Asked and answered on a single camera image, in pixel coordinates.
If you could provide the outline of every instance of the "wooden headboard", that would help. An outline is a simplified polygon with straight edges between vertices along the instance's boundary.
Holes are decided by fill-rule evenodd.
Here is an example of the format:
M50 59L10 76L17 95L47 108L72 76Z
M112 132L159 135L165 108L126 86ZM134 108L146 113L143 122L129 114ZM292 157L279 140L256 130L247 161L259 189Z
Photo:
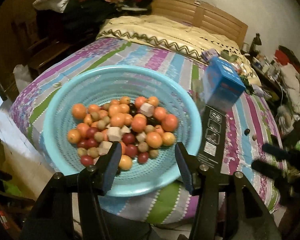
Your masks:
M209 33L221 34L235 41L241 48L248 26L230 14L195 0L155 0L152 14L165 16L178 22L186 22Z

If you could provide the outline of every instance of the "white plastic bag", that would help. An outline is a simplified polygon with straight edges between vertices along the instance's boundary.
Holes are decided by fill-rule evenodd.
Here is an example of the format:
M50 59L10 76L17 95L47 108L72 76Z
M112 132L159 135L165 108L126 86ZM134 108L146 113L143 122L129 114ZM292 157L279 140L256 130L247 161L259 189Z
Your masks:
M33 81L28 66L16 65L13 70L13 75L16 80L19 93Z

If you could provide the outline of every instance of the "red grape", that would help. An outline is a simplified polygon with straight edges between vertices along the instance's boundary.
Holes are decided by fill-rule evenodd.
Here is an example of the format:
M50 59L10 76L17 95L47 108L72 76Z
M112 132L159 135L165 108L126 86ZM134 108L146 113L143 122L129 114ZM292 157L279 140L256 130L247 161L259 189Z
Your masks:
M125 133L124 135L122 135L122 141L125 145L133 144L135 140L136 138L132 133Z
M88 148L92 148L92 147L98 147L99 144L96 142L94 138L90 138L87 140L87 146Z
M149 159L149 154L147 152L140 153L138 155L138 163L140 163L140 164L146 163L148 161L148 159Z
M93 165L93 158L89 155L84 155L80 158L80 162L83 166L87 167L89 165Z
M124 154L131 157L131 158L134 158L138 154L138 147L133 145L133 144L129 144L126 147L126 151L125 151Z
M87 130L87 133L86 133L86 137L87 138L93 138L94 134L98 132L98 128L97 127L90 127L88 130Z
M87 140L81 140L80 142L77 143L77 147L78 148L85 148L85 149L89 149L88 144L87 144Z

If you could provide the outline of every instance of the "light blue basket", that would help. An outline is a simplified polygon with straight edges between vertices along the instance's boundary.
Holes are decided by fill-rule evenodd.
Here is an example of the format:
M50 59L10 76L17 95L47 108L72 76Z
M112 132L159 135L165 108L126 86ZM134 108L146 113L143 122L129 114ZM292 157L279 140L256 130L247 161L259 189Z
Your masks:
M189 154L197 155L202 126L198 109L188 93L172 79L156 71L127 65L100 67L87 71L65 83L52 98L45 114L43 137L47 152L56 167L65 175L84 169L76 147L67 141L67 132L77 125L71 114L74 104L103 105L114 98L156 96L160 106L179 119L174 132ZM174 157L174 146L160 149L157 159L146 164L133 160L129 171L115 177L110 196L142 195L168 185L180 176Z

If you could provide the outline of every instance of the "purple package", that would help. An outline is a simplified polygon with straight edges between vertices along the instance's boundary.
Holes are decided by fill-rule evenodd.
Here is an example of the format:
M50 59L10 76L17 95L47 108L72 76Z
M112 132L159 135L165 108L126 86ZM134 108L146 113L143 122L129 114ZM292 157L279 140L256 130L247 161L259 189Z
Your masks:
M203 51L201 56L205 62L209 63L213 57L219 57L219 54L215 49L208 49Z

